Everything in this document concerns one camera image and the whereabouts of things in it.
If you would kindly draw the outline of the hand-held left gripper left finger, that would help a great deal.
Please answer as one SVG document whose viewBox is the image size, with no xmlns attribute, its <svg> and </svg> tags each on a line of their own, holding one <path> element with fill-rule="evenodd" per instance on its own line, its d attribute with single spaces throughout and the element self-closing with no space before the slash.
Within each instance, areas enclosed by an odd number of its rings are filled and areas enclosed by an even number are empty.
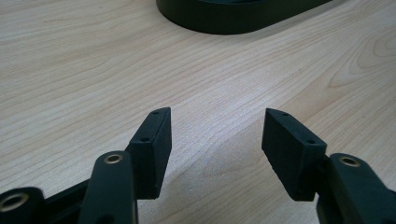
<svg viewBox="0 0 396 224">
<path fill-rule="evenodd" d="M 171 150 L 171 108 L 151 111 L 126 148 L 132 158 L 134 191 L 138 200 L 153 200 L 160 196 Z"/>
</svg>

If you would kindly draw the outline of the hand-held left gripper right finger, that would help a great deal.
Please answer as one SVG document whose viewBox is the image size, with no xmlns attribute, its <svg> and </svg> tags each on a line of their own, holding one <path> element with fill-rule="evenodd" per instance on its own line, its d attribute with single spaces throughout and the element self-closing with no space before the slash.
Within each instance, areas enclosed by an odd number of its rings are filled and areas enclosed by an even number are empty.
<svg viewBox="0 0 396 224">
<path fill-rule="evenodd" d="M 316 193 L 317 167 L 327 144 L 291 114 L 267 108 L 262 150 L 294 201 L 310 202 Z"/>
</svg>

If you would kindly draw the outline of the black oval tray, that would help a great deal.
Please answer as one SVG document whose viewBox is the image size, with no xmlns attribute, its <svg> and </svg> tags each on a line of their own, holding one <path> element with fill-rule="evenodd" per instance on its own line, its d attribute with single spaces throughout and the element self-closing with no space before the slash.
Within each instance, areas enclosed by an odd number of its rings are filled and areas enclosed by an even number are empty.
<svg viewBox="0 0 396 224">
<path fill-rule="evenodd" d="M 215 35 L 254 32 L 332 0 L 156 0 L 159 11 L 184 28 Z"/>
</svg>

